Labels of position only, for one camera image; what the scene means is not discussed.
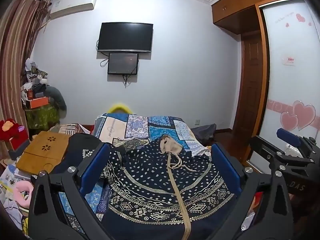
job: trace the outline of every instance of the small monitor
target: small monitor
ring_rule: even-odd
[[[136,75],[138,69],[137,53],[110,53],[108,74]]]

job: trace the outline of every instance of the curtain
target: curtain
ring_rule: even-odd
[[[27,128],[21,104],[21,73],[30,57],[50,0],[13,0],[0,20],[0,118],[14,119]],[[7,157],[0,143],[0,159]]]

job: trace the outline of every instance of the tv screen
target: tv screen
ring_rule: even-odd
[[[151,52],[153,24],[102,23],[98,51]]]

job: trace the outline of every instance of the small label on door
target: small label on door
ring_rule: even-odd
[[[282,59],[282,64],[283,64],[283,65],[295,66],[294,62],[295,62],[294,57],[285,56],[285,57],[283,57],[283,59]]]

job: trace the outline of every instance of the blue patchwork quilt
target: blue patchwork quilt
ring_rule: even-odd
[[[203,147],[195,138],[186,123],[173,116],[143,117],[136,114],[103,114],[95,122],[93,135],[102,142],[115,146],[125,145],[128,149],[149,143],[164,134],[170,135],[192,155],[210,151]]]

